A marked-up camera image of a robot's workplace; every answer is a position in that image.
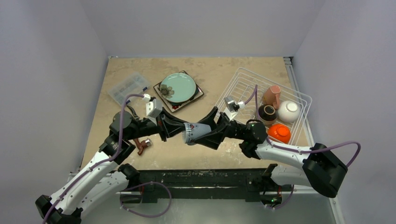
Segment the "pink floral mug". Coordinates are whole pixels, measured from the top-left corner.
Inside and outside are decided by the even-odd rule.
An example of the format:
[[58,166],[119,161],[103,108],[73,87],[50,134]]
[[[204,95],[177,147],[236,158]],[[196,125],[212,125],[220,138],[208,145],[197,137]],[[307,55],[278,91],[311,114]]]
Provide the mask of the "pink floral mug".
[[276,110],[278,110],[280,105],[280,95],[281,95],[280,86],[278,85],[270,86],[263,95],[262,103],[264,105],[271,105]]

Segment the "white bowl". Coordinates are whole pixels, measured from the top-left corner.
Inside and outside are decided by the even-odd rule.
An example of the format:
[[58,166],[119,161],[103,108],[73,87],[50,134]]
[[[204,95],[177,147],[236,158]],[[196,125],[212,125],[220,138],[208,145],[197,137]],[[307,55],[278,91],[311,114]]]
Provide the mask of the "white bowl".
[[301,108],[297,103],[290,100],[285,100],[280,103],[277,112],[278,112],[278,118],[281,121],[287,123],[293,123],[298,119],[301,112]]

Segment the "orange bowl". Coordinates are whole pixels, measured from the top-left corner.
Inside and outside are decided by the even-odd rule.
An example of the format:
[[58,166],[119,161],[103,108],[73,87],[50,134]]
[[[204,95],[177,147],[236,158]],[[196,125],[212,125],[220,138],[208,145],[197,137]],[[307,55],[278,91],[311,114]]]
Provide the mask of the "orange bowl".
[[271,139],[285,144],[289,143],[291,139],[291,132],[289,128],[283,124],[272,125],[268,129],[267,134]]

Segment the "grey blue mug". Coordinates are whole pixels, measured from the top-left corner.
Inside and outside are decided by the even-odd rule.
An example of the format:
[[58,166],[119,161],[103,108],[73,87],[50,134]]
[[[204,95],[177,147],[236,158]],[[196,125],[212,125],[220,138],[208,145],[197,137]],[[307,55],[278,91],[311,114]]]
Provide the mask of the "grey blue mug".
[[211,132],[212,129],[207,124],[200,123],[184,123],[184,131],[182,131],[183,142],[187,145],[195,145],[196,140],[205,134]]

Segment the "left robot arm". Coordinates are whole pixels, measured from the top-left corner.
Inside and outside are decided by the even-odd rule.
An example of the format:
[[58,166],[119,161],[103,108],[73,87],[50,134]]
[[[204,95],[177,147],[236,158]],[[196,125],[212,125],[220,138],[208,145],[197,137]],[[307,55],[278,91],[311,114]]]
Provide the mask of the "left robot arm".
[[136,119],[128,111],[115,114],[110,132],[93,158],[66,185],[35,205],[45,224],[79,224],[95,205],[119,191],[143,193],[140,172],[125,159],[136,149],[131,140],[159,134],[163,141],[185,130],[185,121],[166,111],[155,117]]

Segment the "brown glazed bowl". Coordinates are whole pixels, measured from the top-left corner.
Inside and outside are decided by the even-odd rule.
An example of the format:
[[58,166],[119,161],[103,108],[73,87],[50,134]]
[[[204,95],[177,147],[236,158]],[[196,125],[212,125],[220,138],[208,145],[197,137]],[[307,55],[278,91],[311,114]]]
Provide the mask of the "brown glazed bowl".
[[276,109],[271,105],[261,105],[258,109],[258,116],[265,126],[275,124],[278,117]]

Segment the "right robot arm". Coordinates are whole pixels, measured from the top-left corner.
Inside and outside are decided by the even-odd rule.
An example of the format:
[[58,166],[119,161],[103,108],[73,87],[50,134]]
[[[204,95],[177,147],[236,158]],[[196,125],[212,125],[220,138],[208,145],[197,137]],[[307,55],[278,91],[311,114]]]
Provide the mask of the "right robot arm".
[[331,147],[315,144],[313,147],[296,147],[271,140],[266,127],[259,121],[241,124],[221,112],[218,120],[215,115],[218,108],[198,123],[185,124],[192,136],[186,141],[189,145],[199,144],[218,149],[226,139],[238,139],[239,147],[248,158],[271,160],[290,166],[280,165],[262,177],[263,186],[273,190],[279,185],[304,185],[312,187],[328,198],[334,198],[348,172],[348,167],[333,152]]

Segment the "teal round plate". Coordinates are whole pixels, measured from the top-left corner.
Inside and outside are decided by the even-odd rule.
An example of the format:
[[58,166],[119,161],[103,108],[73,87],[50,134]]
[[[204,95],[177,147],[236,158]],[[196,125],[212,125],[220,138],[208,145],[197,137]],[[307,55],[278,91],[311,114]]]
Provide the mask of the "teal round plate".
[[195,95],[197,84],[186,73],[173,73],[162,80],[160,94],[172,103],[182,103]]

